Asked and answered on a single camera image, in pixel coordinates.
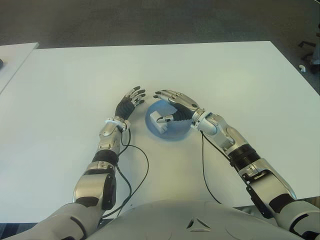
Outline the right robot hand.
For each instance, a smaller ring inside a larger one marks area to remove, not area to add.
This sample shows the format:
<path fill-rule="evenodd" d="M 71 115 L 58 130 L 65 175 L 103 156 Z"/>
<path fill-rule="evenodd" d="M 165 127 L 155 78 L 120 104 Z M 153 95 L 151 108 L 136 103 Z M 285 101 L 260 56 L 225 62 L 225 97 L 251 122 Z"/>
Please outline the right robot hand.
<path fill-rule="evenodd" d="M 156 91 L 153 98 L 164 100 L 176 109 L 174 113 L 159 117 L 156 120 L 157 123 L 191 120 L 194 113 L 200 108 L 193 99 L 173 90 L 164 89 Z"/>

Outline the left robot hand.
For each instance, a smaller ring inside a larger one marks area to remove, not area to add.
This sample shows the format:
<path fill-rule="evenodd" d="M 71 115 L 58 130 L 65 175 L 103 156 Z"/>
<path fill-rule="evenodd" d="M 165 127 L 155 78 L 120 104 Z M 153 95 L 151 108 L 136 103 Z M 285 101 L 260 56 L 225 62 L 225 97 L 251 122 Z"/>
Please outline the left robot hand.
<path fill-rule="evenodd" d="M 123 120 L 128 120 L 135 108 L 145 102 L 144 97 L 146 90 L 141 89 L 140 86 L 132 88 L 127 92 L 121 101 L 118 103 L 115 109 L 115 117 L 119 117 Z"/>

